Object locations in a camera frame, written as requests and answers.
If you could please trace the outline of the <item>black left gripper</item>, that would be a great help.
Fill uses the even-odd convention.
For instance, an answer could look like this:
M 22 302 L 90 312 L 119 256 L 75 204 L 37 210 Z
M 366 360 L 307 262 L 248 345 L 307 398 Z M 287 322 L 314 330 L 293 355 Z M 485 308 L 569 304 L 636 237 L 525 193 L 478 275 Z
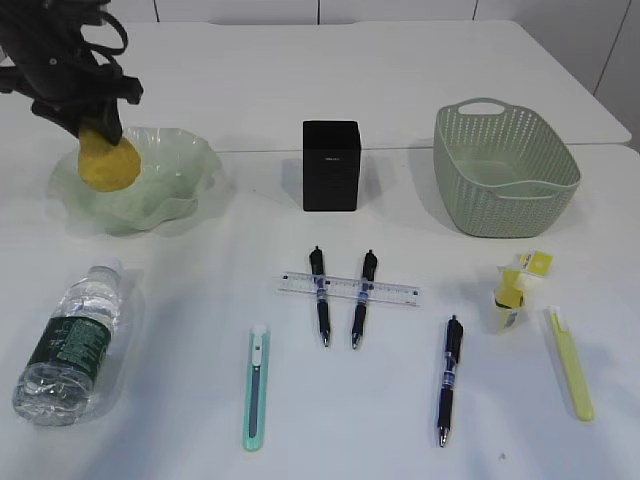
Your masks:
M 1 69 L 1 91 L 18 92 L 50 107 L 92 105 L 87 127 L 118 145 L 123 129 L 116 99 L 137 104 L 143 88 L 116 61 L 128 46 L 124 28 L 114 19 L 106 22 L 120 36 L 121 46 L 89 42 L 79 28 L 66 23 L 3 19 L 1 47 L 13 65 Z M 79 138 L 78 114 L 53 110 L 47 118 Z

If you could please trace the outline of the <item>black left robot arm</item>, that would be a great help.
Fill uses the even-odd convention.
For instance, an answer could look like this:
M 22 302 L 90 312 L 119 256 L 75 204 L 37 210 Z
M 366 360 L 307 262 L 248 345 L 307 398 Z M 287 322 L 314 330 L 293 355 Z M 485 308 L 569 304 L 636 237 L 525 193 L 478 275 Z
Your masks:
M 112 145 L 123 128 L 120 99 L 137 105 L 143 88 L 116 61 L 129 44 L 105 1 L 3 1 L 1 92 L 32 101 L 34 115 L 74 137 L 82 128 Z

